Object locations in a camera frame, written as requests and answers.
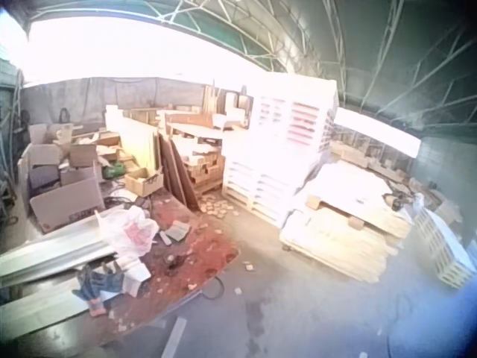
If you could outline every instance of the debris on floor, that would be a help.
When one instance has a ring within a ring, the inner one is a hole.
[[[174,220],[172,222],[172,226],[166,231],[164,231],[164,233],[170,238],[179,242],[187,236],[190,229],[191,225],[186,224],[184,222],[180,222],[179,220]]]

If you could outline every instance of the open cardboard box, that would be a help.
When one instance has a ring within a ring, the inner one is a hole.
[[[162,188],[164,175],[159,171],[140,168],[124,176],[126,189],[141,197],[146,197]]]

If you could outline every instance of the lumber stack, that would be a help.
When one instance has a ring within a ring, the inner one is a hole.
[[[390,192],[383,179],[357,166],[325,164],[295,196],[280,240],[356,280],[378,282],[412,223],[406,211],[384,202]]]
[[[344,161],[326,164],[306,191],[323,203],[355,216],[390,236],[401,240],[411,230],[412,220],[405,210],[393,211],[382,196],[392,193],[386,182]]]
[[[387,258],[397,254],[382,233],[368,227],[357,230],[348,224],[346,216],[328,207],[307,214],[295,210],[280,232],[280,240],[346,276],[368,283],[378,282]]]
[[[182,136],[173,136],[173,140],[197,197],[222,184],[225,157],[221,147]]]
[[[266,74],[247,136],[227,149],[222,192],[281,227],[292,199],[328,151],[338,106],[336,82]]]

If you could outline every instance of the red object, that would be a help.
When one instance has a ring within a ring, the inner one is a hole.
[[[224,234],[214,232],[219,227],[214,227],[205,216],[196,216],[165,189],[155,192],[151,201],[151,218],[161,229],[167,229],[174,220],[186,222],[192,228],[183,241],[171,246],[165,246],[161,239],[157,239],[158,243],[152,245],[151,251],[141,257],[151,272],[151,278],[141,285],[137,298],[120,295],[106,301],[104,306],[108,312],[113,311],[112,315],[91,317],[84,312],[65,322],[19,337],[18,346],[24,354],[73,356],[119,339],[150,323],[166,308],[187,296],[190,293],[188,285],[197,285],[195,289],[200,289],[238,255],[238,249]],[[209,226],[198,228],[203,223]],[[170,263],[166,260],[169,255],[185,257],[185,260],[169,268]]]

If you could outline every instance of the tarp wall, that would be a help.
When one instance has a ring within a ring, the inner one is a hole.
[[[82,78],[41,84],[22,90],[22,109],[31,124],[57,123],[65,107],[71,122],[99,122],[107,104],[121,109],[202,106],[203,84],[164,78]]]

